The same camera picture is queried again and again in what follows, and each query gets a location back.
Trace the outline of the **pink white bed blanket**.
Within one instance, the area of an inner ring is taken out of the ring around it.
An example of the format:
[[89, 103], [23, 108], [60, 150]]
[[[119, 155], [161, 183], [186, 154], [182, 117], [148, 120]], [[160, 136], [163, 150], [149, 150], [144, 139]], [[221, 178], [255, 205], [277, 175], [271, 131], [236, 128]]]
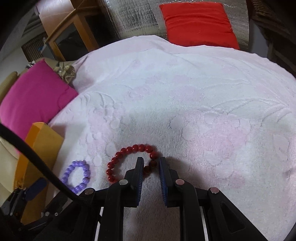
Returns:
[[180, 178], [219, 188], [268, 240], [295, 224], [295, 78], [255, 54], [133, 37], [74, 63], [78, 96], [50, 127], [65, 140], [53, 172], [75, 160], [106, 188], [116, 152], [153, 146]]

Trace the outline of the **beige crumpled cloth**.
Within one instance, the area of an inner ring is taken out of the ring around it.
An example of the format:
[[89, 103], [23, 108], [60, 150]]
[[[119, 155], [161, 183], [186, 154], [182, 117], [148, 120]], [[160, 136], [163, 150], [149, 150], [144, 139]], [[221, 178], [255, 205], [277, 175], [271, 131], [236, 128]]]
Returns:
[[70, 84], [76, 77], [75, 68], [72, 65], [65, 64], [64, 62], [58, 62], [53, 70], [66, 84]]

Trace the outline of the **magenta pillow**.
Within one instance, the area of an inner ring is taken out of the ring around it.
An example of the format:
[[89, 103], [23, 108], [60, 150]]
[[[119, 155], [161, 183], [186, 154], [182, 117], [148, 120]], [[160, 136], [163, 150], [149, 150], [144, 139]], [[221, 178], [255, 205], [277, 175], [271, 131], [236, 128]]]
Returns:
[[77, 91], [41, 60], [21, 75], [1, 102], [1, 123], [22, 140], [33, 123], [49, 123]]

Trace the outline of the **small red pillow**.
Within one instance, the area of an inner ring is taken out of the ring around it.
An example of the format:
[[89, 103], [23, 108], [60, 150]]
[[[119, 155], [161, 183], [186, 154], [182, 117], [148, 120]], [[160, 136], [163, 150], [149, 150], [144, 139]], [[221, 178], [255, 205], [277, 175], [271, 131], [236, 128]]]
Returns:
[[206, 45], [240, 49], [221, 3], [169, 3], [159, 8], [170, 43], [183, 47]]

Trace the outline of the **silver foil insulation panel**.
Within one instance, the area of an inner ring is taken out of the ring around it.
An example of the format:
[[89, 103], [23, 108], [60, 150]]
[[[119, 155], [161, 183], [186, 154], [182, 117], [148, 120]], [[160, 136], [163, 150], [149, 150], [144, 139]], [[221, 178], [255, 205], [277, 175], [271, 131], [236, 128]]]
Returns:
[[[110, 20], [118, 40], [133, 36], [156, 35], [167, 38], [165, 20], [159, 6], [174, 1], [104, 0], [101, 9]], [[249, 20], [246, 1], [217, 1], [224, 7], [232, 30], [242, 51], [248, 50]]]

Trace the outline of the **wooden cabinet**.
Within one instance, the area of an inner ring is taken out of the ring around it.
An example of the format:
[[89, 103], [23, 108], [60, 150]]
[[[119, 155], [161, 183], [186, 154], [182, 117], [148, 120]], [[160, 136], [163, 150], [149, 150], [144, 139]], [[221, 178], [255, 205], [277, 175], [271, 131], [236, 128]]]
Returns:
[[56, 60], [76, 60], [114, 41], [103, 1], [39, 1], [37, 10]]

